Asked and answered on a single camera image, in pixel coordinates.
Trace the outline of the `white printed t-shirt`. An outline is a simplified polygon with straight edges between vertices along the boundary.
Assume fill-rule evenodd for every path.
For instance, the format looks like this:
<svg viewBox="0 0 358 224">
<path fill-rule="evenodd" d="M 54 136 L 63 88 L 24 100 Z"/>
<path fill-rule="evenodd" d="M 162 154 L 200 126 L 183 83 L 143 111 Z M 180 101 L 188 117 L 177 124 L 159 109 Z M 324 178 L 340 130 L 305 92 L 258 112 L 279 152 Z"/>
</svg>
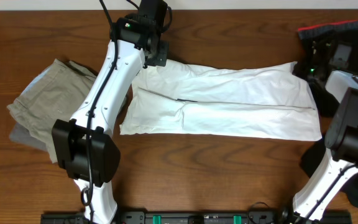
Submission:
<svg viewBox="0 0 358 224">
<path fill-rule="evenodd" d="M 318 110 L 294 66 L 230 70 L 169 60 L 143 69 L 120 133 L 318 141 Z"/>
</svg>

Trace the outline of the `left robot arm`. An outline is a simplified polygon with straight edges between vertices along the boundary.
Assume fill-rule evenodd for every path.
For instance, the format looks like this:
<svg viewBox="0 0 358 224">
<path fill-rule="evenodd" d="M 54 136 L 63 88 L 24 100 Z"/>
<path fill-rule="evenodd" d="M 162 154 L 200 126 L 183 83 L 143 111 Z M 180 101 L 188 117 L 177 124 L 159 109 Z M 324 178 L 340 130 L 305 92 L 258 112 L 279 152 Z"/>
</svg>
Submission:
<svg viewBox="0 0 358 224">
<path fill-rule="evenodd" d="M 87 223 L 111 223 L 117 212 L 112 178 L 121 153 L 114 126 L 135 76 L 148 66 L 164 66 L 169 26 L 164 16 L 129 14 L 113 23 L 103 66 L 87 97 L 68 121 L 56 120 L 52 139 L 58 166 L 75 181 Z"/>
</svg>

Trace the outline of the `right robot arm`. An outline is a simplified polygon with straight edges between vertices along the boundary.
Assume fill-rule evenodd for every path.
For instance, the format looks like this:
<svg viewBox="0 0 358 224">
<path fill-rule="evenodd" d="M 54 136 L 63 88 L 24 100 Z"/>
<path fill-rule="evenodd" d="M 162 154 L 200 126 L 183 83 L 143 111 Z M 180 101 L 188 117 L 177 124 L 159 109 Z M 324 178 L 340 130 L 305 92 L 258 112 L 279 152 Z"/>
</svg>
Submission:
<svg viewBox="0 0 358 224">
<path fill-rule="evenodd" d="M 318 223 L 342 186 L 358 173 L 358 76 L 347 71 L 352 46 L 327 43 L 328 56 L 311 77 L 339 104 L 324 138 L 324 154 L 307 184 L 295 194 L 282 223 Z"/>
</svg>

